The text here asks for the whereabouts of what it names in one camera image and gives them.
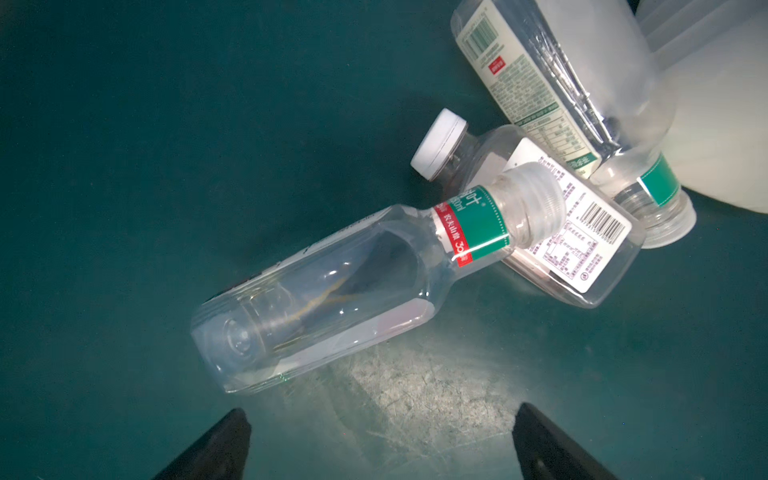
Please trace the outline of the white label bottle white cap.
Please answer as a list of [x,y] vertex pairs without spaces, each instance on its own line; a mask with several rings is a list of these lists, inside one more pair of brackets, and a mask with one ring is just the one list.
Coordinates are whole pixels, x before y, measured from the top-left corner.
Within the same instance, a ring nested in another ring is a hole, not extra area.
[[504,262],[554,298],[595,308],[633,263],[646,233],[637,219],[565,162],[514,125],[476,137],[463,118],[443,109],[411,165],[450,198],[529,162],[546,166],[563,188],[566,221],[552,238],[513,253]]

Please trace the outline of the clear bottle green cap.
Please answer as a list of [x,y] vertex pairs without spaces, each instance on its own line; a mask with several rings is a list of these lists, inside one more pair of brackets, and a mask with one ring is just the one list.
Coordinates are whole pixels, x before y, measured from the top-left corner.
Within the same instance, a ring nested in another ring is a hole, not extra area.
[[625,1],[463,1],[452,35],[506,118],[645,228],[648,249],[697,216],[662,152],[675,98]]

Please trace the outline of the clear bottle red green label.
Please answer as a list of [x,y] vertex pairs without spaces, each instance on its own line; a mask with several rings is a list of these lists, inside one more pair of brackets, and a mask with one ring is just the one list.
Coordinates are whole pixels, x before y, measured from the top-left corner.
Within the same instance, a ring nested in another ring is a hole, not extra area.
[[554,175],[526,163],[297,252],[206,301],[191,335],[224,391],[257,392],[426,323],[458,280],[548,239],[565,218]]

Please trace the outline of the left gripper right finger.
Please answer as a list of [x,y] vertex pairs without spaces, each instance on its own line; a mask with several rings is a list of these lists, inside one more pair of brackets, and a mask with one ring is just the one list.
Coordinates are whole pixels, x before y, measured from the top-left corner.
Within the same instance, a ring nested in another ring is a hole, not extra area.
[[512,438],[525,480],[618,479],[529,402],[518,409]]

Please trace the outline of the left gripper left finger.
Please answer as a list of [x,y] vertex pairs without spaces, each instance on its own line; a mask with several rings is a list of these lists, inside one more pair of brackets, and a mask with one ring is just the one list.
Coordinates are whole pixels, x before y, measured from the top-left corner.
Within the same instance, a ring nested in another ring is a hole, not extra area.
[[252,427],[246,412],[232,409],[154,479],[243,478]]

